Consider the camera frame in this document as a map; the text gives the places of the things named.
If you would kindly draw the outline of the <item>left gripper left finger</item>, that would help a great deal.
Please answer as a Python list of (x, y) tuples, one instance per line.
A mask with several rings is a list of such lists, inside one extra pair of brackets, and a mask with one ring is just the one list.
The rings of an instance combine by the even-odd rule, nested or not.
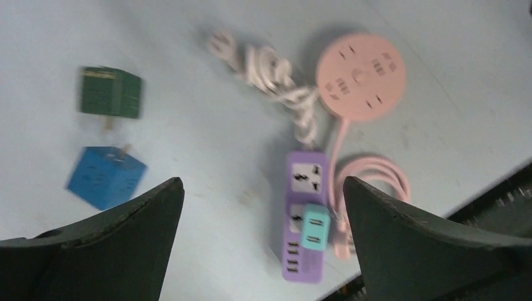
[(114, 208), (1, 242), (2, 300), (158, 300), (184, 204), (173, 177)]

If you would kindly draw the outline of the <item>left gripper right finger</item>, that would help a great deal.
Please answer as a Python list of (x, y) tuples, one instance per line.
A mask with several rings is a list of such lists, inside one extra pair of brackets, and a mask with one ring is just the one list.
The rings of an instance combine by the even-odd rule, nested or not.
[(368, 300), (530, 300), (531, 240), (455, 223), (364, 181), (344, 197)]

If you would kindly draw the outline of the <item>teal USB charger plug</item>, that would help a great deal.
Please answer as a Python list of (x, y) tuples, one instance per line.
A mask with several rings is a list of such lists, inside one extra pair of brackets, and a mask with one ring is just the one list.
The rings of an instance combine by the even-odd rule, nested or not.
[(324, 251), (328, 243), (331, 217), (323, 204), (305, 204), (301, 231), (301, 245), (314, 251)]

